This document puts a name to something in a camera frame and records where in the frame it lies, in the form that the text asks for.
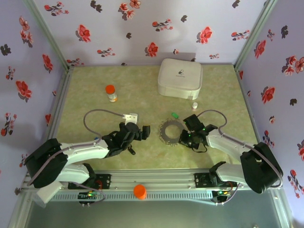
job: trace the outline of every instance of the wall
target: wall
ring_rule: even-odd
[[[44,140],[63,67],[21,0],[0,1],[0,8],[0,228],[6,228],[27,172],[24,160]]]
[[[241,66],[258,133],[284,172],[295,223],[304,227],[303,0],[279,0]]]
[[[234,63],[266,0],[33,0],[69,64]]]

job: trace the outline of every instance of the orange cap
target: orange cap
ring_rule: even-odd
[[[113,93],[115,93],[115,87],[114,87],[114,85],[107,85],[105,87],[105,91],[106,91],[107,94],[113,94]]]
[[[135,186],[133,193],[134,193],[134,196],[136,196],[140,200],[143,200],[147,197],[147,190],[141,184]]]

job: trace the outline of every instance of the pill bottle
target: pill bottle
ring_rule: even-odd
[[[111,102],[117,101],[117,95],[115,93],[115,87],[114,85],[107,85],[105,87],[105,92],[108,95],[108,98]]]
[[[192,111],[195,111],[198,107],[198,103],[194,102],[192,105]]]

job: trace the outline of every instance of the white case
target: white case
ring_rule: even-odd
[[[195,100],[200,93],[202,78],[200,63],[166,58],[158,74],[158,92],[164,96]]]

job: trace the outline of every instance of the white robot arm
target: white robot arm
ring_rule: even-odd
[[[47,140],[26,160],[25,165],[37,194],[47,203],[62,187],[63,182],[91,185],[95,173],[89,164],[75,165],[88,159],[108,158],[128,149],[135,154],[131,142],[146,140],[150,135],[150,126],[143,126],[142,131],[136,125],[137,115],[123,115],[125,123],[120,123],[120,131],[114,131],[100,139],[87,143],[59,143],[57,139]]]
[[[182,131],[180,144],[195,151],[202,143],[205,147],[217,148],[241,162],[239,165],[221,161],[214,165],[209,170],[209,178],[214,186],[232,181],[247,184],[253,191],[263,193],[269,187],[274,187],[273,184],[277,181],[280,181],[280,184],[275,187],[282,185],[283,171],[265,143],[253,145],[242,142],[222,133],[222,126],[205,126],[195,114],[184,119],[184,123],[188,131]]]

